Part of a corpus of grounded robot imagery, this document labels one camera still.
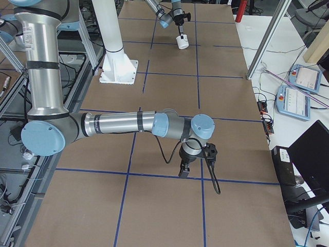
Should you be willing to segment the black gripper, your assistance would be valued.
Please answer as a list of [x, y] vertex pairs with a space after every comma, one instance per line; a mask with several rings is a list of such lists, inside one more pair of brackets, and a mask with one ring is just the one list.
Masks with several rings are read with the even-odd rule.
[[174, 16], [175, 25], [178, 26], [178, 32], [181, 39], [184, 39], [184, 15], [175, 15]]
[[187, 178], [190, 173], [189, 163], [195, 161], [197, 158], [203, 158], [201, 149], [193, 149], [187, 144], [182, 144], [179, 150], [181, 158], [180, 171], [178, 176], [180, 178]]

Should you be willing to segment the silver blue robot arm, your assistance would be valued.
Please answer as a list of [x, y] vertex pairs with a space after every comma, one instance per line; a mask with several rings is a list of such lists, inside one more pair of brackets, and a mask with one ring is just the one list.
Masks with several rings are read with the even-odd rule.
[[178, 27], [179, 38], [184, 38], [184, 19], [190, 21], [190, 13], [185, 13], [181, 7], [181, 1], [171, 1], [172, 9], [166, 13], [158, 1], [146, 0], [147, 5], [158, 17], [162, 28], [167, 28], [172, 22]]
[[209, 143], [215, 124], [205, 114], [188, 119], [172, 109], [128, 113], [81, 113], [64, 105], [57, 31], [80, 13], [77, 1], [13, 1], [15, 18], [21, 23], [26, 69], [31, 90], [31, 109], [21, 131], [23, 145], [39, 156], [60, 153], [69, 144], [97, 134], [149, 132], [156, 138], [177, 140], [181, 162], [179, 176], [186, 178], [190, 164], [204, 159], [215, 178], [216, 148]]

